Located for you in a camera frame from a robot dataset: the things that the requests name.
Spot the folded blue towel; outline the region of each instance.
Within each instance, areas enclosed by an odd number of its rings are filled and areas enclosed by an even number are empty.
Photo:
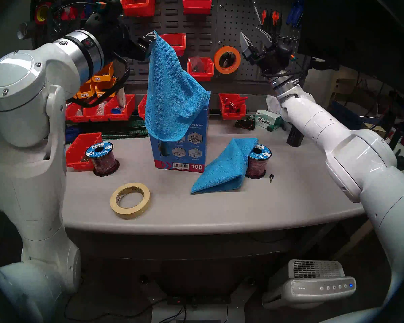
[[[243,183],[248,167],[248,156],[257,138],[232,139],[224,151],[205,167],[193,184],[192,193],[218,192],[237,189]]]

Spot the shop towels box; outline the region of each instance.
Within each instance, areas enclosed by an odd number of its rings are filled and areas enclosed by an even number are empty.
[[[204,172],[208,105],[198,114],[186,134],[175,142],[163,142],[150,135],[156,168]]]

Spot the hanging blue towel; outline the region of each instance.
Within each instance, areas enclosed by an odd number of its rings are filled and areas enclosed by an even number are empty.
[[[145,127],[161,141],[178,141],[209,102],[211,92],[181,68],[175,50],[156,34],[151,50]]]

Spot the masking tape roll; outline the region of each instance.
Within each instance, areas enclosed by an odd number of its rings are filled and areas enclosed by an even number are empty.
[[[226,68],[222,68],[222,67],[220,66],[220,58],[221,58],[221,56],[222,56],[224,53],[226,53],[226,52],[232,52],[232,53],[235,55],[236,60],[235,60],[235,62],[233,63],[233,65],[231,65],[231,66],[229,66],[229,67],[226,67]],[[240,53],[239,53],[235,48],[233,48],[233,47],[224,46],[224,47],[222,47],[221,49],[219,49],[217,52],[215,52],[215,54],[214,54],[214,65],[215,65],[215,68],[216,68],[220,73],[222,73],[222,74],[230,74],[230,73],[233,73],[234,71],[236,71],[236,70],[238,69],[238,67],[240,66],[240,64],[241,64],[241,55],[240,55]]]
[[[128,193],[138,192],[142,193],[142,201],[135,207],[123,208],[119,206],[120,200]],[[131,219],[141,215],[145,212],[147,203],[149,201],[149,190],[141,183],[129,183],[121,185],[111,196],[110,204],[111,208],[114,210],[115,214],[123,219]]]

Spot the blue microfiber towel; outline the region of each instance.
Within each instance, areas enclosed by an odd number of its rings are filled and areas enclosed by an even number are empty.
[[[149,61],[145,127],[161,141],[178,141],[209,102],[211,92],[181,68],[175,50],[156,34]]]
[[[205,167],[193,184],[192,193],[218,192],[237,189],[243,183],[248,156],[257,138],[232,139],[219,157]]]

